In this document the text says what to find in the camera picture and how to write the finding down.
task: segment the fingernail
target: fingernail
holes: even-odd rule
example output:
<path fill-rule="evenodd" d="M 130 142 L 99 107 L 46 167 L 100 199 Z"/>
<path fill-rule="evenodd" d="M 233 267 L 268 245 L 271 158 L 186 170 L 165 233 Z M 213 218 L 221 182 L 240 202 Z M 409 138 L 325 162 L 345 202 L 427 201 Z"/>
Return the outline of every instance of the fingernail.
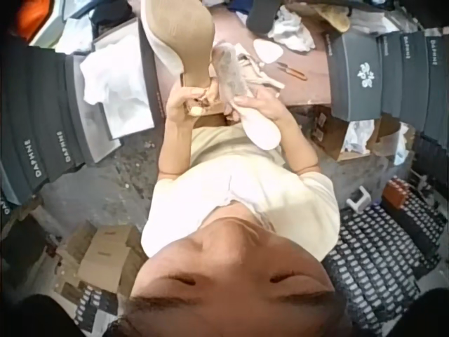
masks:
<path fill-rule="evenodd" d="M 237 103 L 237 104 L 243 103 L 244 100 L 245 100 L 245 98 L 241 97 L 241 96 L 234 97 L 234 102 Z"/>
<path fill-rule="evenodd" d="M 205 89 L 201 89 L 201 88 L 194 88 L 192 89 L 192 93 L 194 95 L 201 95 L 202 93 L 204 93 L 206 90 Z"/>

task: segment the hand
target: hand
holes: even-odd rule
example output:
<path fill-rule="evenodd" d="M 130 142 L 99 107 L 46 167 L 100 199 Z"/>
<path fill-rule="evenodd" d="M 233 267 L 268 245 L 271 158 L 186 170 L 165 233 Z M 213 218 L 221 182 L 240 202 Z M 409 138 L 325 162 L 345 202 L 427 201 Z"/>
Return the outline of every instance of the hand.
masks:
<path fill-rule="evenodd" d="M 192 88 L 181 86 L 179 81 L 173 85 L 170 96 L 168 97 L 166 115 L 167 121 L 177 125 L 193 126 L 201 114 L 191 116 L 187 108 L 188 105 L 209 106 L 210 103 L 217 101 L 218 82 L 217 79 L 211 79 L 209 88 Z"/>
<path fill-rule="evenodd" d="M 286 106 L 275 97 L 275 94 L 268 88 L 258 88 L 255 97 L 237 96 L 234 103 L 241 107 L 252 107 L 266 118 L 271 119 L 275 124 L 290 121 L 293 116 Z"/>

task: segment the table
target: table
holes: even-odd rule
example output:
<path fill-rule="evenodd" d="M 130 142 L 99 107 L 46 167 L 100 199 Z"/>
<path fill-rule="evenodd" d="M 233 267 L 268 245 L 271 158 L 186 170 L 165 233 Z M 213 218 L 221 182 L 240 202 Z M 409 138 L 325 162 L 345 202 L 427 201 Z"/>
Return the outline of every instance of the table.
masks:
<path fill-rule="evenodd" d="M 224 6 L 209 8 L 215 23 L 215 40 L 224 40 L 232 44 L 240 43 L 251 55 L 257 58 L 253 41 L 257 39 L 243 23 Z M 281 71 L 276 64 L 264 66 L 266 74 L 284 83 L 286 87 L 281 92 L 281 100 L 287 106 L 330 104 L 330 82 L 328 60 L 322 26 L 313 20 L 304 18 L 304 25 L 314 38 L 316 49 L 308 53 L 296 53 L 282 46 L 284 54 L 279 62 L 303 72 L 308 81 L 301 81 Z M 159 88 L 163 104 L 167 103 L 168 94 L 175 77 L 162 62 L 156 58 L 156 70 L 159 78 Z"/>

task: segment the orange object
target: orange object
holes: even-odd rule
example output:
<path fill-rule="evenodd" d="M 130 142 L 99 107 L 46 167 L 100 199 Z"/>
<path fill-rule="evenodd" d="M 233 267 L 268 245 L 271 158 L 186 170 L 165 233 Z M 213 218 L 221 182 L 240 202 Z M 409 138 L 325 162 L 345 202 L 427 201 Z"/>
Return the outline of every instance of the orange object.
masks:
<path fill-rule="evenodd" d="M 31 41 L 47 21 L 52 7 L 52 0 L 25 0 L 17 16 L 17 33 Z"/>

